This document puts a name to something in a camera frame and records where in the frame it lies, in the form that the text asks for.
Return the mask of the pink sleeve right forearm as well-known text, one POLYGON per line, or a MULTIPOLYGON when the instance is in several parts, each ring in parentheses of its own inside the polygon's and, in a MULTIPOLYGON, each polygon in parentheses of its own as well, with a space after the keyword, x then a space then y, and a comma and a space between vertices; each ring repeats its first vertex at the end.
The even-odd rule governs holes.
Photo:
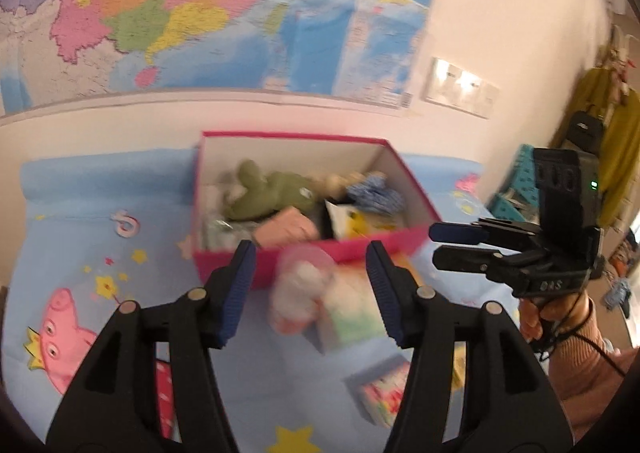
POLYGON ((600 355, 585 339, 604 349, 593 312, 576 335, 559 344, 549 365, 549 379, 576 441, 601 417, 639 352, 638 348, 629 348, 600 355))

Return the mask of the person's right hand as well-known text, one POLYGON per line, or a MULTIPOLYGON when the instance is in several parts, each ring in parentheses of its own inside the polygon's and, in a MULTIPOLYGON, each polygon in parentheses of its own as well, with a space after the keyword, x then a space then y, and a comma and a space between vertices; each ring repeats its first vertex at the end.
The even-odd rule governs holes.
POLYGON ((542 308, 532 300, 521 299, 518 305, 521 334, 528 343, 539 340, 544 333, 544 322, 556 324, 561 334, 568 333, 588 320, 590 306, 590 298, 585 291, 555 298, 542 308))

